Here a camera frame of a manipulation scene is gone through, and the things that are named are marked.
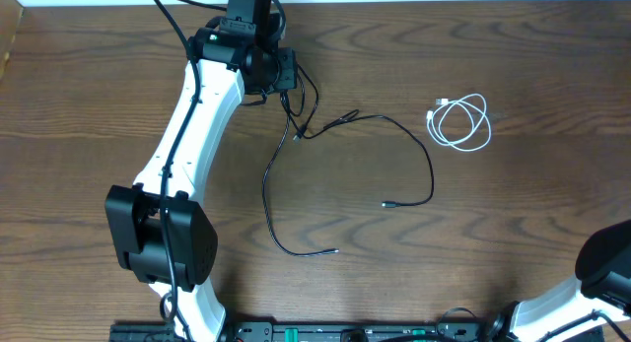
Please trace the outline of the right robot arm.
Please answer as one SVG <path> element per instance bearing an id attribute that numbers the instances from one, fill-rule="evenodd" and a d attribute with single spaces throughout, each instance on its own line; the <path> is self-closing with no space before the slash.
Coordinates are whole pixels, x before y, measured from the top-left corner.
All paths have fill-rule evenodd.
<path id="1" fill-rule="evenodd" d="M 630 222 L 592 234 L 581 248 L 570 278 L 542 295 L 513 302 L 483 334 L 484 341 L 566 341 L 630 319 Z"/>

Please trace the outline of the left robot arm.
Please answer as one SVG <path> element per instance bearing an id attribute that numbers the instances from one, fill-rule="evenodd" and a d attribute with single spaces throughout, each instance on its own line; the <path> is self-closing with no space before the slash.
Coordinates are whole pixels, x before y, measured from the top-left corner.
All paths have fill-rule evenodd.
<path id="1" fill-rule="evenodd" d="M 226 321 L 210 278 L 218 237 L 203 211 L 207 178 L 245 96 L 266 103 L 296 88 L 295 53 L 279 45 L 285 28 L 278 0 L 229 0 L 183 37 L 184 81 L 166 131 L 132 186 L 105 200 L 119 265 L 160 295 L 162 318 L 189 341 L 219 340 Z"/>

